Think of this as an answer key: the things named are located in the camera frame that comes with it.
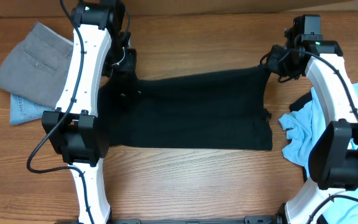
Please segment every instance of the wooden wall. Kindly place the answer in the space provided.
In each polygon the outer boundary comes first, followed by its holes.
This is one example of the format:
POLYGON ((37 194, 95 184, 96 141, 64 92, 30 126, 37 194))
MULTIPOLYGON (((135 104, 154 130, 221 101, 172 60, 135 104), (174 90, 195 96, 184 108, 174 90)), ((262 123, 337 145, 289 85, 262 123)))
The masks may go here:
MULTIPOLYGON (((280 12, 352 0, 123 0, 132 15, 280 12)), ((65 0, 68 9, 77 0, 65 0)), ((64 16, 58 0, 0 0, 0 17, 64 16)))

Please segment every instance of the blue cloth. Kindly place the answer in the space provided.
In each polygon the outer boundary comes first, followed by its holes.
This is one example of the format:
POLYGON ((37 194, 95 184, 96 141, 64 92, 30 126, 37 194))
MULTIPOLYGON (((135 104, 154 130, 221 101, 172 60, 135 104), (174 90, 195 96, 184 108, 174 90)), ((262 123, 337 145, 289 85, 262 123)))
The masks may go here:
POLYGON ((45 110, 51 111, 52 109, 11 94, 11 118, 9 122, 11 125, 17 125, 40 119, 45 110))
MULTIPOLYGON (((358 96, 358 83, 353 87, 358 96)), ((283 129, 287 130, 287 139, 291 139, 291 143, 283 149, 284 157, 303 166, 308 176, 309 153, 326 128, 323 110, 314 88, 311 89, 311 96, 312 100, 301 110, 285 114, 279 119, 283 129)), ((349 143, 349 147, 357 148, 353 142, 349 143)), ((358 198, 358 189, 348 195, 358 198)), ((336 199, 324 212, 324 217, 329 224, 358 223, 358 203, 336 199)))

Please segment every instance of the wooden table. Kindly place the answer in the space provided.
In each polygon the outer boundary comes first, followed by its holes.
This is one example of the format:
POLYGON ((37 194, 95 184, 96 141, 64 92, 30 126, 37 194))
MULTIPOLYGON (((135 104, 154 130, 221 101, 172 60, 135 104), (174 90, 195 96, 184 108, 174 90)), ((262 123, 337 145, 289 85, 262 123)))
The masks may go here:
MULTIPOLYGON (((159 79, 247 68, 273 44, 284 44, 284 28, 296 14, 134 17, 137 74, 159 79)), ((322 14, 325 39, 344 52, 347 73, 358 82, 358 13, 322 14)), ((72 37, 65 18, 0 19, 0 65, 35 21, 72 37)), ((284 84, 272 75, 265 107, 273 113, 273 151, 141 149, 112 147, 104 181, 114 218, 143 220, 241 218, 274 214, 303 184, 301 168, 282 156, 288 142, 278 118, 306 93, 305 78, 284 84)), ((74 220, 78 202, 68 171, 36 175, 25 162, 45 135, 40 121, 9 124, 9 93, 0 90, 0 223, 74 220)), ((48 142, 34 160, 39 169, 63 165, 48 142)))

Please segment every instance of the light blue fabric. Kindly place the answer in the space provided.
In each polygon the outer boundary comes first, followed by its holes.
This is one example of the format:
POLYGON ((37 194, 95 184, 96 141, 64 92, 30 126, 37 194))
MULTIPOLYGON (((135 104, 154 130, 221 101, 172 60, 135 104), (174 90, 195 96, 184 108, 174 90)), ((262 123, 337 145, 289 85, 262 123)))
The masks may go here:
POLYGON ((40 119, 45 110, 51 111, 52 109, 11 94, 11 118, 9 122, 11 125, 17 125, 40 119))
MULTIPOLYGON (((358 83, 353 87, 358 96, 358 83)), ((305 167, 308 176, 309 153, 326 127, 323 110, 314 88, 311 89, 311 95, 312 101, 301 110, 285 114, 279 119, 283 129, 287 130, 287 139, 292 140, 283 149, 284 157, 305 167)), ((357 148, 354 143, 350 144, 353 149, 357 148)), ((348 195, 358 198, 358 189, 348 195)), ((335 199, 334 204, 324 212, 324 217, 329 224, 358 223, 358 203, 343 198, 335 199)))

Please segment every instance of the brown background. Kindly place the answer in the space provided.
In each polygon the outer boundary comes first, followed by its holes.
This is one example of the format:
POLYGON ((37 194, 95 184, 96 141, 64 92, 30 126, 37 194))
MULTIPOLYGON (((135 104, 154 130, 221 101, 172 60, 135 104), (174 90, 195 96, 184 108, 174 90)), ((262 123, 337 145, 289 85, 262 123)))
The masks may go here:
MULTIPOLYGON (((137 74, 159 79, 257 65, 299 12, 207 16, 134 16, 137 74)), ((347 73, 358 82, 358 12, 322 13, 326 39, 341 45, 347 73)), ((0 65, 36 21, 72 37, 65 18, 0 19, 0 65)), ((112 147, 104 180, 114 218, 242 218, 274 214, 303 184, 300 167, 282 156, 288 143, 278 118, 309 91, 305 78, 284 84, 272 75, 265 107, 273 113, 273 151, 112 147)), ((78 202, 68 171, 32 174, 25 162, 45 135, 40 121, 9 125, 9 93, 0 90, 0 223, 74 220, 78 202)), ((63 165, 50 143, 34 167, 63 165)))
MULTIPOLYGON (((358 10, 358 0, 123 0, 132 15, 358 10)), ((77 0, 65 0, 68 9, 77 0)), ((64 16, 58 0, 0 0, 0 17, 64 16)))

